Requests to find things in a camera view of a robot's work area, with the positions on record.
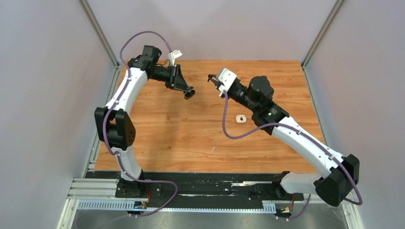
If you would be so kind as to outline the black earbud charging case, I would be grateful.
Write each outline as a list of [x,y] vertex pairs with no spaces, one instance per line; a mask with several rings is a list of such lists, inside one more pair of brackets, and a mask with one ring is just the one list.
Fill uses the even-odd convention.
[[191,99],[195,95],[196,91],[191,90],[189,92],[184,92],[184,99],[188,100]]

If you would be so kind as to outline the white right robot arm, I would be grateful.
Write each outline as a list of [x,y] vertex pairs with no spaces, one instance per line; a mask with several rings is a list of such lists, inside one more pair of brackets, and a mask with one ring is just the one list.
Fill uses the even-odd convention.
[[[248,86],[241,84],[235,74],[208,75],[224,98],[222,128],[230,139],[240,139],[258,130],[283,141],[299,153],[315,169],[315,174],[288,172],[273,185],[273,194],[285,199],[290,194],[317,195],[325,203],[337,207],[343,201],[362,205],[363,199],[357,188],[360,173],[359,159],[350,154],[344,156],[331,149],[301,127],[296,120],[273,100],[274,88],[266,76],[253,77]],[[252,112],[257,126],[245,134],[233,136],[226,130],[225,119],[229,99],[241,104]]]

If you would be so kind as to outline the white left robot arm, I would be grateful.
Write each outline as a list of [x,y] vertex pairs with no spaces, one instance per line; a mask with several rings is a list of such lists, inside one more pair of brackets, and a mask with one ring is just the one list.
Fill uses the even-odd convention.
[[98,137],[117,159],[121,179],[130,182],[128,191],[135,197],[141,197],[146,192],[146,184],[141,178],[143,171],[133,147],[136,129],[130,118],[139,92],[147,81],[155,80],[163,82],[168,89],[182,92],[185,99],[195,95],[194,88],[186,83],[182,75],[181,66],[175,63],[182,52],[169,52],[167,66],[158,63],[161,54],[159,48],[145,45],[141,55],[127,62],[125,76],[110,101],[94,112]]

